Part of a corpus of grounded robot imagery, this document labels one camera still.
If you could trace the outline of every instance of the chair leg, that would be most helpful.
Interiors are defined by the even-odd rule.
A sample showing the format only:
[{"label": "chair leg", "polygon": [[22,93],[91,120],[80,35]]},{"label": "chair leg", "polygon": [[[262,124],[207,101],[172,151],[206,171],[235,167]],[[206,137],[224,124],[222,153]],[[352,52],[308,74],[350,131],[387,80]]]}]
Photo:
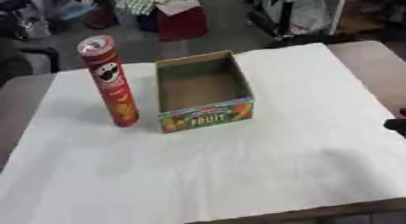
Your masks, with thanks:
[{"label": "chair leg", "polygon": [[19,50],[21,52],[23,52],[23,53],[44,54],[44,55],[48,56],[49,61],[51,63],[51,73],[58,73],[60,71],[60,68],[59,68],[59,54],[52,47],[47,47],[47,48],[19,48]]}]

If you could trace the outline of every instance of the fruit box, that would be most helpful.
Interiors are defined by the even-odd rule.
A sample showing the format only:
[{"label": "fruit box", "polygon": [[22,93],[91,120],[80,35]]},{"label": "fruit box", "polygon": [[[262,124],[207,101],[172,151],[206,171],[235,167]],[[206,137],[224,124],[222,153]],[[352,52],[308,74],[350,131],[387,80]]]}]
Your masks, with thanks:
[{"label": "fruit box", "polygon": [[164,132],[252,118],[254,96],[230,51],[157,62],[157,78]]}]

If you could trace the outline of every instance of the white paper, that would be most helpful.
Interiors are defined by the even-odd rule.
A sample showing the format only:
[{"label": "white paper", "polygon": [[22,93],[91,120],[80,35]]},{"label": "white paper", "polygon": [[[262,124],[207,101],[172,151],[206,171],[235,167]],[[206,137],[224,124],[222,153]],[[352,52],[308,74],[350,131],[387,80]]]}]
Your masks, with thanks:
[{"label": "white paper", "polygon": [[154,64],[126,66],[118,128],[87,71],[59,73],[0,177],[0,223],[179,224],[406,197],[392,115],[321,44],[237,57],[255,118],[159,132]]}]

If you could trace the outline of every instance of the can label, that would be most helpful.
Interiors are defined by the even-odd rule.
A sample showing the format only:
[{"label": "can label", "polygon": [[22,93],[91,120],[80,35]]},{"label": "can label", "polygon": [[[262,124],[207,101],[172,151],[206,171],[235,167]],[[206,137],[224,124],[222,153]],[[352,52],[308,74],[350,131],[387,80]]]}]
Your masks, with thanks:
[{"label": "can label", "polygon": [[116,123],[126,125],[135,121],[136,109],[121,65],[108,62],[95,66],[94,70],[91,69],[91,73]]},{"label": "can label", "polygon": [[139,114],[112,38],[107,35],[90,37],[78,45],[78,51],[89,65],[114,122],[123,127],[135,123]]}]

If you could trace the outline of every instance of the pringles logo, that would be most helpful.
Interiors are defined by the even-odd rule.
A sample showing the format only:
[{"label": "pringles logo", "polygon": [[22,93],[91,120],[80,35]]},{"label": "pringles logo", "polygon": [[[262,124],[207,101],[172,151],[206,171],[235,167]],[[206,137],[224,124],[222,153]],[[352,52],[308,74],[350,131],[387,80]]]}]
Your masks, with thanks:
[{"label": "pringles logo", "polygon": [[116,63],[106,63],[96,70],[95,75],[97,80],[101,82],[101,86],[106,89],[123,84],[123,80],[119,75],[119,65]]}]

